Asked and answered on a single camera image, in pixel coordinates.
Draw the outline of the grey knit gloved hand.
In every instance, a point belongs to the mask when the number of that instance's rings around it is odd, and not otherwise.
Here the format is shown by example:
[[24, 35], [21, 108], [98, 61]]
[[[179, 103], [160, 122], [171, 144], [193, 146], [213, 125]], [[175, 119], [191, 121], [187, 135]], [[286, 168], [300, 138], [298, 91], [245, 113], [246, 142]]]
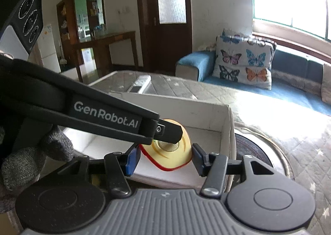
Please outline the grey knit gloved hand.
[[47, 157], [55, 161], [69, 162], [73, 159], [71, 140], [57, 125], [52, 125], [36, 146], [28, 146], [12, 153], [13, 144], [5, 145], [10, 137], [8, 121], [1, 116], [1, 213], [15, 209], [18, 195], [37, 182]]

